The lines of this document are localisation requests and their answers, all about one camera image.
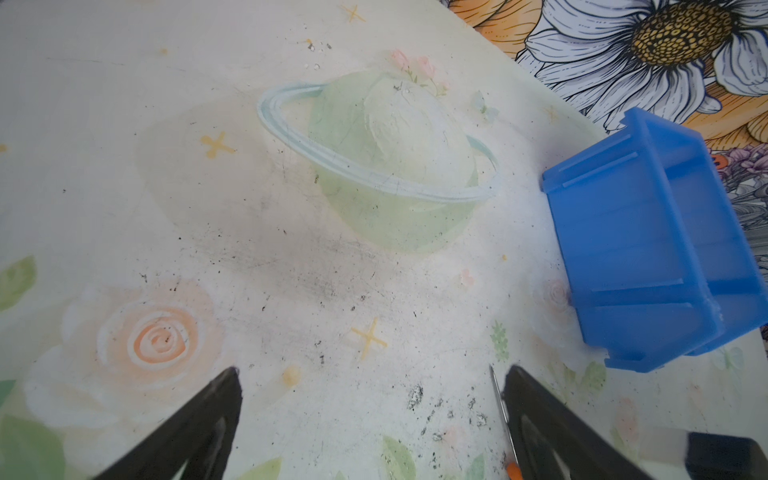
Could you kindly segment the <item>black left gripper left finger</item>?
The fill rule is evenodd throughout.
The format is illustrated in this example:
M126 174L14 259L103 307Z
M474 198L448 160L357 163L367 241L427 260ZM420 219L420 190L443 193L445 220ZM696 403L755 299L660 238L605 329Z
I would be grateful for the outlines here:
M99 479L221 479L242 407L239 370L228 367Z

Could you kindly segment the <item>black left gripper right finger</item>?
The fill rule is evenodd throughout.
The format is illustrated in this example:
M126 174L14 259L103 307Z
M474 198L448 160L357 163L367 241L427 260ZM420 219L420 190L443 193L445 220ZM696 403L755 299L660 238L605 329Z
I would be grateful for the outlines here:
M506 374L502 400L523 479L647 479L519 365Z

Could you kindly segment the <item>orange black handled screwdriver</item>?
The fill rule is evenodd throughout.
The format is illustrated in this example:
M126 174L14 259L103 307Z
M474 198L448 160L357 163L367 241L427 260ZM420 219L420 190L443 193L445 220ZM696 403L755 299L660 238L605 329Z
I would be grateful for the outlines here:
M498 409L501 415L502 426L504 427L504 435L507 440L510 449L510 459L506 461L506 472L510 480L522 480L523 475L520 469L517 453L515 450L513 438L509 429L509 414L506 408L506 404L502 398L502 392L499 385L498 378L492 365L489 366L490 378L494 389L494 395L498 405Z

